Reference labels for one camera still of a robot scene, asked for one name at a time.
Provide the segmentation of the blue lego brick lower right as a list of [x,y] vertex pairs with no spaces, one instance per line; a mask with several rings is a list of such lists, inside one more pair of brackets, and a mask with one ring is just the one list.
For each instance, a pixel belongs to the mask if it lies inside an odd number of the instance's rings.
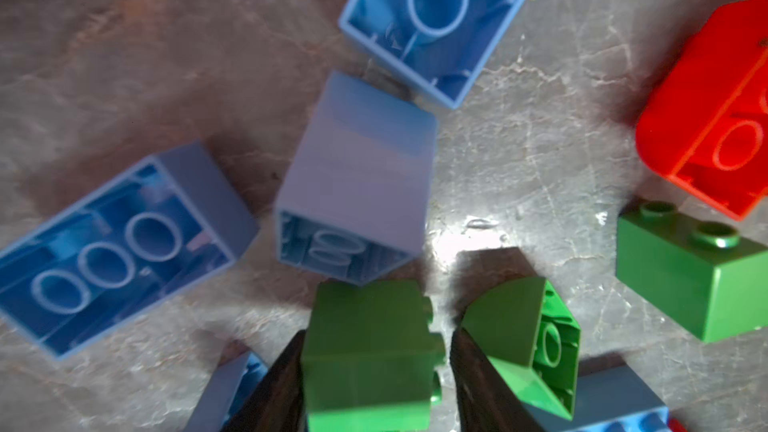
[[526,409],[551,432],[670,432],[669,408],[627,365],[580,377],[572,420],[533,406]]

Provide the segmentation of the green curved lego brick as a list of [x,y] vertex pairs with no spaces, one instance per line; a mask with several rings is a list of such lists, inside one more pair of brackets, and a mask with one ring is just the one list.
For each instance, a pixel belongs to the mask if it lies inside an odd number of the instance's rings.
[[581,327],[547,279],[492,288],[469,305],[461,327],[518,400],[573,419]]

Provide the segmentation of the blue lego brick bottom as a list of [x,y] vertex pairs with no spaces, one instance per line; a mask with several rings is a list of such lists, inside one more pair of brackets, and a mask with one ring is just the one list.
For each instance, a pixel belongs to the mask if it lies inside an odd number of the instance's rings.
[[219,365],[183,431],[221,431],[243,407],[267,372],[267,365],[250,350]]

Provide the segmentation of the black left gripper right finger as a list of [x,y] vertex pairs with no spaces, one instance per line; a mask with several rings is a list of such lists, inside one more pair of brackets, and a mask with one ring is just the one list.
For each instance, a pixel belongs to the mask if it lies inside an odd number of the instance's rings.
[[450,365],[462,431],[539,431],[540,425],[464,328],[452,336]]

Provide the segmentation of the blue lego brick top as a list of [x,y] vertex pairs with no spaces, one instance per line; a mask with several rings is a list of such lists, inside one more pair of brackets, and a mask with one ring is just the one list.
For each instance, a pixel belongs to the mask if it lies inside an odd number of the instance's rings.
[[525,0],[347,0],[341,31],[412,88],[459,108]]

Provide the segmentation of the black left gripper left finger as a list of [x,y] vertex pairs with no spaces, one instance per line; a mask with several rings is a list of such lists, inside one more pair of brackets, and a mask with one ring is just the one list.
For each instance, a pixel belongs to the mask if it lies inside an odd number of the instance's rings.
[[293,336],[224,432],[307,431],[300,366],[305,337],[305,330]]

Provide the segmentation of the blue lego brick upright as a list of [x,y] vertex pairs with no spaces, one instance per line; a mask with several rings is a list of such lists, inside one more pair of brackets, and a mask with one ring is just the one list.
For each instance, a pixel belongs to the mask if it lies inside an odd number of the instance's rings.
[[437,132],[433,114],[332,72],[274,204],[277,259],[364,285],[417,258]]

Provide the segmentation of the blue lego brick long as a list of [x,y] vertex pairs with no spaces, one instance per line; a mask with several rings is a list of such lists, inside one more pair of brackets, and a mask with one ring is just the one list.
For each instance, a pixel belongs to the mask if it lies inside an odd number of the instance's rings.
[[1,253],[1,316],[74,355],[233,266],[259,226],[205,147],[151,154]]

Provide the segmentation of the red lego brick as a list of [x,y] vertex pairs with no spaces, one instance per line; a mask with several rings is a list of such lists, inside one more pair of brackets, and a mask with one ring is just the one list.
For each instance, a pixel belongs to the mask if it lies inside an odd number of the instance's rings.
[[635,128],[654,173],[741,221],[767,195],[767,0],[717,8]]

